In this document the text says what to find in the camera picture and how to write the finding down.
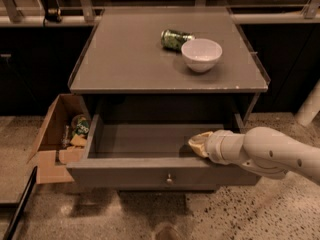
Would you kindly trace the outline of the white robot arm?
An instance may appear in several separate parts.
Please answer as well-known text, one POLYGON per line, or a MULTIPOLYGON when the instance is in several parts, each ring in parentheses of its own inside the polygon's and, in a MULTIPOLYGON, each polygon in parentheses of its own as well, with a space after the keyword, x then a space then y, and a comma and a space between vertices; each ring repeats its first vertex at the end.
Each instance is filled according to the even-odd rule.
POLYGON ((269 126, 246 132, 206 131, 188 140, 192 151, 216 165, 236 165, 258 176, 280 180, 294 172, 320 184, 320 148, 307 145, 269 126))

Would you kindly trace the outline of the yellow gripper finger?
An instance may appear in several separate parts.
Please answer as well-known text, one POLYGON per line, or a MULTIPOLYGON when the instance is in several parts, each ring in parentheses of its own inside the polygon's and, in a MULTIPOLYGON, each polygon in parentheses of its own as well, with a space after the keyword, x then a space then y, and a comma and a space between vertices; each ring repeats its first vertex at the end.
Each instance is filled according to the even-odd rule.
POLYGON ((204 133, 194 135, 189 139, 188 144, 191 147, 201 147, 212 134, 212 131, 207 131, 204 133))
POLYGON ((203 146, 192 146, 191 149, 195 154, 202 158, 208 158, 208 154, 203 146))

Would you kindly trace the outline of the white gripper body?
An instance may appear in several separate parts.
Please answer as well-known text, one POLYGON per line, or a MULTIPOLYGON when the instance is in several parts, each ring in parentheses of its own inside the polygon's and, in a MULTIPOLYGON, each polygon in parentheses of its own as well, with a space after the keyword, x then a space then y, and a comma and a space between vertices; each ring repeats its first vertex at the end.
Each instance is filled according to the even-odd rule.
POLYGON ((243 142, 243 134, 218 130, 205 141, 205 153, 214 163, 241 165, 247 160, 243 142))

